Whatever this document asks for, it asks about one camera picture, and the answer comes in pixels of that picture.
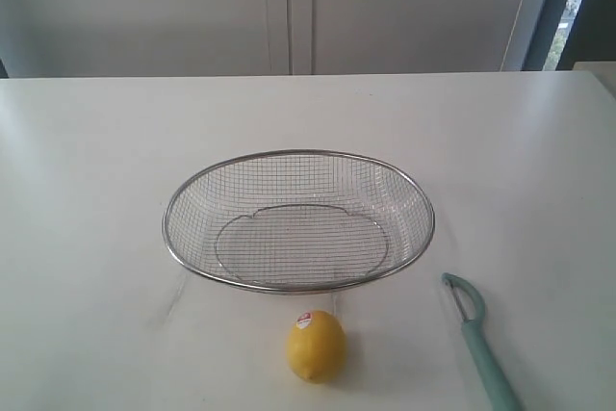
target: lemon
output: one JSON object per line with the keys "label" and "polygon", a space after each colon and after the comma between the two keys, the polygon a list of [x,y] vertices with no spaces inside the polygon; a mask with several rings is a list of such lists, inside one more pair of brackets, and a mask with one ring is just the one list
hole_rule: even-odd
{"label": "lemon", "polygon": [[346,359],[347,337],[335,317],[315,310],[297,319],[287,339],[287,361],[295,374],[308,382],[327,382]]}

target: red sticker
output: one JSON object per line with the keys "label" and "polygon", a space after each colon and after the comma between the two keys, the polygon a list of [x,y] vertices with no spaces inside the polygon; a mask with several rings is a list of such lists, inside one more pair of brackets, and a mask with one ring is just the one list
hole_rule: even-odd
{"label": "red sticker", "polygon": [[297,319],[297,322],[295,323],[295,325],[299,328],[299,329],[303,329],[304,327],[306,327],[308,324],[310,324],[310,322],[312,321],[312,314],[310,312],[306,312],[304,313],[301,317],[299,317]]}

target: peeler handle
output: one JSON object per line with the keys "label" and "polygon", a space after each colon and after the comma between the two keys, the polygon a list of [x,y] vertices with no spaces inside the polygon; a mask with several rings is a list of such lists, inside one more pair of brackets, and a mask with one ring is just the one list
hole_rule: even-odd
{"label": "peeler handle", "polygon": [[462,323],[462,335],[471,351],[483,387],[494,411],[521,411],[523,406],[502,372],[501,366],[485,338],[481,322],[469,320]]}

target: white table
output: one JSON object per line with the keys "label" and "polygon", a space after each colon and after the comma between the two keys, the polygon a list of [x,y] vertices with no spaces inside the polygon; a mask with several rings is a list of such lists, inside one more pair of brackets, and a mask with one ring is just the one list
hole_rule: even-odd
{"label": "white table", "polygon": [[[160,221],[189,175],[329,148],[413,175],[437,217],[408,270],[341,293],[346,375],[296,379],[330,295],[188,274]],[[439,283],[483,292],[528,409],[616,401],[616,102],[588,73],[0,83],[0,409],[488,409]]]}

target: metal mesh colander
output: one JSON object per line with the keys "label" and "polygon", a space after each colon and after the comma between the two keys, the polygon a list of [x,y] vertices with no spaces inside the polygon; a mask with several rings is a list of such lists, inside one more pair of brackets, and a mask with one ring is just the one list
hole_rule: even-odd
{"label": "metal mesh colander", "polygon": [[434,212],[404,172],[317,150],[232,159],[189,179],[163,235],[189,270],[244,289],[309,293],[362,284],[418,259]]}

